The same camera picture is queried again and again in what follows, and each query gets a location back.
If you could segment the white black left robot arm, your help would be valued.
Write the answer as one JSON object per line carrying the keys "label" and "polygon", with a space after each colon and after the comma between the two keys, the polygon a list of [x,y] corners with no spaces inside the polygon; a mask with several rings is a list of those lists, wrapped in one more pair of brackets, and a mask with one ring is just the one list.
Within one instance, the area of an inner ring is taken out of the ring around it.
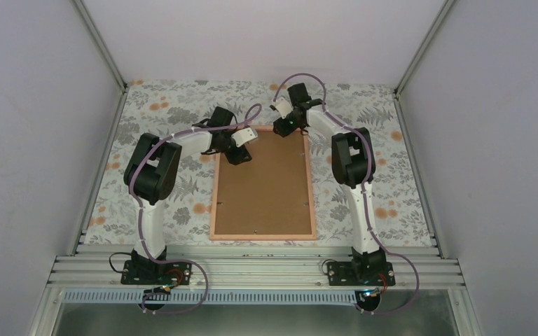
{"label": "white black left robot arm", "polygon": [[140,136],[123,180],[138,206],[139,238],[130,267],[139,270],[147,282],[156,284],[167,274],[162,203],[175,186],[181,159],[194,154],[224,154],[232,165],[250,161],[245,146],[258,136],[250,123],[261,108],[260,104],[251,106],[238,122],[234,113],[217,107],[210,118],[163,139],[150,133]]}

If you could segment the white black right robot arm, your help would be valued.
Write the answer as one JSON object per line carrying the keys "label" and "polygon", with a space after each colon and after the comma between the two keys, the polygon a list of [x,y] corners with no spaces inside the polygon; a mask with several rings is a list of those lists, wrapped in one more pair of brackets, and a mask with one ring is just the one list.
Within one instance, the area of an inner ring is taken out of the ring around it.
{"label": "white black right robot arm", "polygon": [[316,110],[316,106],[324,109],[326,104],[312,99],[303,83],[291,86],[288,93],[288,99],[275,96],[270,105],[280,115],[273,122],[273,132],[287,137],[309,127],[331,140],[331,171],[347,198],[352,219],[352,278],[368,285],[377,278],[378,267],[386,263],[371,223],[375,167],[369,132],[352,128],[327,110]]}

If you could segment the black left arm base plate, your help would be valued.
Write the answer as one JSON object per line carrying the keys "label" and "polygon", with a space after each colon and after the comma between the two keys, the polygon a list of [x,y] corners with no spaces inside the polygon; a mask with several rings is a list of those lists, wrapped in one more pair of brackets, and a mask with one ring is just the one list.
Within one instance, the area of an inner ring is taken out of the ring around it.
{"label": "black left arm base plate", "polygon": [[192,264],[189,262],[146,265],[127,260],[120,282],[123,285],[186,286],[189,285],[191,272]]}

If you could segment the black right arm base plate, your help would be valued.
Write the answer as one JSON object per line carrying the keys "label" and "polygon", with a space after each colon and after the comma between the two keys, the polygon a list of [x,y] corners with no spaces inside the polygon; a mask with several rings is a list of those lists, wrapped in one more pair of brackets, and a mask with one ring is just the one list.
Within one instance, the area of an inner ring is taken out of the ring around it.
{"label": "black right arm base plate", "polygon": [[325,260],[323,272],[330,286],[395,286],[396,279],[390,262],[384,265],[356,267],[351,262]]}

